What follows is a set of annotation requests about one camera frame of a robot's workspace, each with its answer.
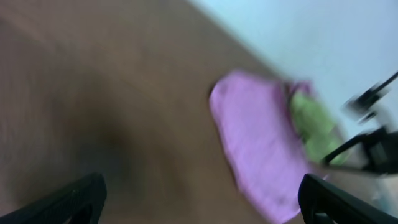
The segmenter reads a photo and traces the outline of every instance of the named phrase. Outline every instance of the purple cloth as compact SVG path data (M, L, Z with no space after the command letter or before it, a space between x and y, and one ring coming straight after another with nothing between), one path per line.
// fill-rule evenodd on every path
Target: purple cloth
M300 183L311 168L283 83L233 71L214 87L210 108L239 190L272 223L296 216Z

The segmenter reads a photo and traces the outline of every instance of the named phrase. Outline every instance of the green cloth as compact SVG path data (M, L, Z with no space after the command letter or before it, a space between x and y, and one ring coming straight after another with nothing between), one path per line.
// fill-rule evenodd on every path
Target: green cloth
M296 131L303 138L307 157L320 162L343 143L336 134L336 124L323 105L311 96L296 92L290 99L290 113ZM340 154L332 164L342 164L346 155Z

